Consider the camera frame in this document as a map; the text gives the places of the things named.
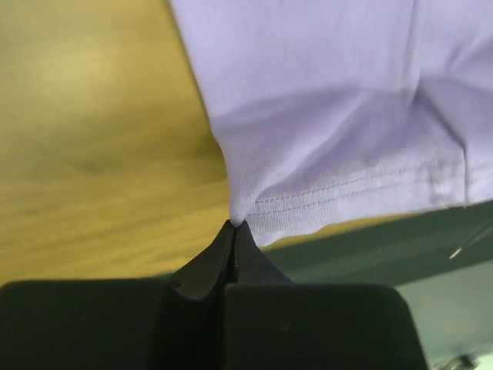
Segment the purple t shirt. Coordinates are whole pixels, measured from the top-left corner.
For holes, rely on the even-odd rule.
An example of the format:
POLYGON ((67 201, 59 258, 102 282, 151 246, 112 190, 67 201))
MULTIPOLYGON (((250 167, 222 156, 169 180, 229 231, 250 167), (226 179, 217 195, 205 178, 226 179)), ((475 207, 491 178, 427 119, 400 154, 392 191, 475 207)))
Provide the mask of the purple t shirt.
POLYGON ((492 199, 490 1, 174 1, 257 245, 492 199))

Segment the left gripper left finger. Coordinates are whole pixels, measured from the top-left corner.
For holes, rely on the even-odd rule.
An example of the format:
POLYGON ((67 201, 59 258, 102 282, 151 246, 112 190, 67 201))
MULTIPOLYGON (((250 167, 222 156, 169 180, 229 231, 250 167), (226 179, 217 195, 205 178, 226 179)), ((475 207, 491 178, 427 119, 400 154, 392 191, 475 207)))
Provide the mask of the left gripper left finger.
POLYGON ((3 369, 219 369, 235 230, 175 274, 13 281, 1 288, 3 369))

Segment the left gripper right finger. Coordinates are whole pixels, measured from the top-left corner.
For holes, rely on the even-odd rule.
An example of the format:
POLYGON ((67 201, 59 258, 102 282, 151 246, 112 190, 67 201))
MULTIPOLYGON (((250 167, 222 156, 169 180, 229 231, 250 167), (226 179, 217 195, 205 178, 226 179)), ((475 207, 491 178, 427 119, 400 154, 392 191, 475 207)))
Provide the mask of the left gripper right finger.
POLYGON ((235 230, 225 287, 227 369, 426 369, 407 302, 392 287, 295 284, 235 230))

